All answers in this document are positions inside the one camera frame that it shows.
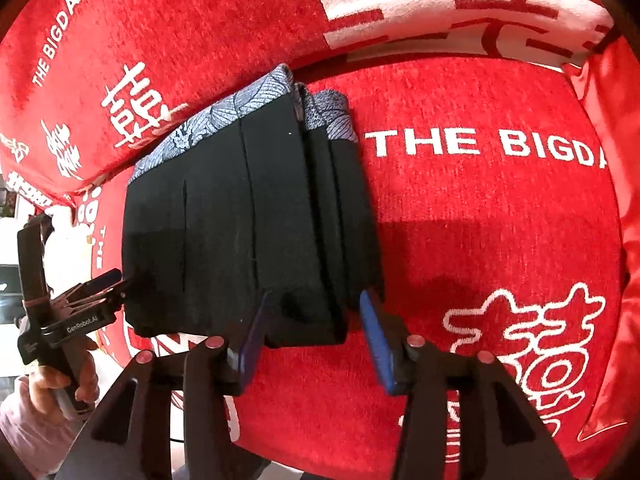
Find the pink sleeved left forearm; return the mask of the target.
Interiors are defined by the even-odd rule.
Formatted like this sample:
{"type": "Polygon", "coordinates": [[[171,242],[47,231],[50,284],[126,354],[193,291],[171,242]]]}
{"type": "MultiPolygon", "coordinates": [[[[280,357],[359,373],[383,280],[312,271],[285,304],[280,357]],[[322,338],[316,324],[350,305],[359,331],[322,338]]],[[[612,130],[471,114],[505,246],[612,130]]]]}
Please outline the pink sleeved left forearm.
{"type": "Polygon", "coordinates": [[[27,376],[17,378],[2,401],[1,431],[34,478],[43,479],[62,464],[79,430],[71,420],[49,422],[32,403],[29,386],[27,376]]]}

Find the person's left hand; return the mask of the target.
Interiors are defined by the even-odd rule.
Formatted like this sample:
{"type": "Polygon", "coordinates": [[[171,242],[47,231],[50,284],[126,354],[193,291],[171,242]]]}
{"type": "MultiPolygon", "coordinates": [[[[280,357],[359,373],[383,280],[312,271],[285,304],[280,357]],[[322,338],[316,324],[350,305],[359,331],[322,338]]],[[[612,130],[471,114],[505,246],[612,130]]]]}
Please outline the person's left hand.
{"type": "MultiPolygon", "coordinates": [[[[91,351],[96,351],[98,345],[86,337],[81,344],[84,349],[84,362],[77,379],[78,388],[74,396],[76,401],[92,403],[99,396],[98,375],[91,351]]],[[[36,370],[29,374],[29,397],[32,405],[37,411],[43,414],[53,412],[58,406],[53,393],[69,387],[72,380],[59,370],[47,365],[39,365],[36,370]]]]}

